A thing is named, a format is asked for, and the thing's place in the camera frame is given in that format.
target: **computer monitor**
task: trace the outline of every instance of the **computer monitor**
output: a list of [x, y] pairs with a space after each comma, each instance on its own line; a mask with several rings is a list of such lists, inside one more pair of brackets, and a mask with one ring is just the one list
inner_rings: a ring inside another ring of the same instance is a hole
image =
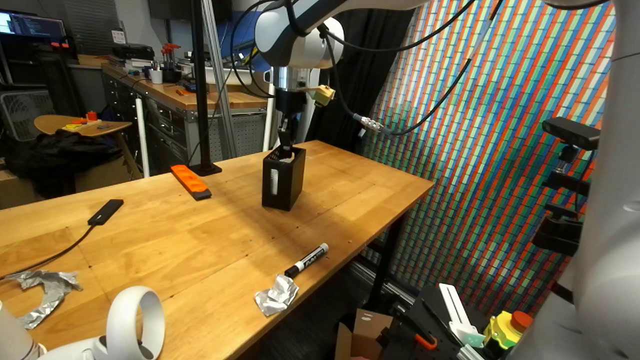
[[49, 38], [58, 42], [66, 35], [62, 20], [0, 12], [0, 33]]

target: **yellow connector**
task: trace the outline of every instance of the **yellow connector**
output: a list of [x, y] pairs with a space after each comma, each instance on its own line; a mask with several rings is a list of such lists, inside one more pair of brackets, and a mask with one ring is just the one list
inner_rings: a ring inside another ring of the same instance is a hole
[[311, 95], [311, 99], [313, 99], [318, 106], [327, 105], [331, 100], [333, 100], [333, 96], [335, 96], [335, 90], [326, 85], [306, 88], [304, 91]]

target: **black box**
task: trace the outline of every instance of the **black box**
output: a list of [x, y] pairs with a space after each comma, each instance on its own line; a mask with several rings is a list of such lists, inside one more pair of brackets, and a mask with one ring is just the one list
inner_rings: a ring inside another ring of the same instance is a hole
[[[291, 152], [291, 162], [282, 161]], [[262, 206], [289, 211], [298, 200], [305, 178], [307, 151], [292, 147], [286, 151], [282, 145], [271, 151], [262, 161]]]

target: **red button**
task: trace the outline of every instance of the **red button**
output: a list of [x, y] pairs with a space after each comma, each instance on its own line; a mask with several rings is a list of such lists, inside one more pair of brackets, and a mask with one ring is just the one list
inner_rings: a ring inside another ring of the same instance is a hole
[[533, 323], [533, 318], [522, 311], [514, 311], [511, 315], [511, 326], [518, 331], [524, 332]]

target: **workbench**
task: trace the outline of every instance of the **workbench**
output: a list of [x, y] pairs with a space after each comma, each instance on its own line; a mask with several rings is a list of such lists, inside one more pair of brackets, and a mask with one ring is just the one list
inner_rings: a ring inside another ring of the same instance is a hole
[[[114, 120], [134, 123], [125, 133], [125, 139], [136, 160], [140, 160], [135, 155], [139, 152], [140, 138], [135, 99], [140, 97], [143, 99], [152, 175], [167, 172], [172, 165], [186, 163], [200, 141], [195, 93], [189, 93], [176, 84], [153, 84], [142, 74], [128, 75], [126, 69], [109, 63], [101, 66], [104, 92], [107, 103], [115, 111]], [[207, 116], [210, 121], [213, 119], [208, 137], [214, 162], [229, 158], [223, 146], [226, 143], [235, 143], [239, 156], [262, 150], [267, 100], [230, 90], [228, 98], [232, 134], [224, 130], [220, 112], [215, 111], [218, 93], [211, 91], [207, 96]], [[200, 152], [195, 151], [191, 164], [199, 163]]]
[[[0, 275], [69, 246], [107, 200], [124, 200], [105, 225], [45, 266], [79, 272], [84, 290], [69, 293], [32, 336], [47, 348], [99, 336], [114, 297], [144, 285], [166, 315], [161, 360], [236, 358], [386, 227], [400, 227], [433, 185], [325, 143], [300, 146], [307, 149], [304, 185], [289, 212], [261, 206], [266, 153], [219, 162], [222, 173], [202, 178], [213, 194], [207, 200], [195, 201], [163, 174], [1, 210]], [[289, 309], [266, 318], [254, 294], [322, 242], [329, 251], [295, 278], [300, 291]], [[392, 256], [382, 254], [376, 282]], [[38, 289], [0, 281], [0, 300], [15, 316], [41, 298]]]

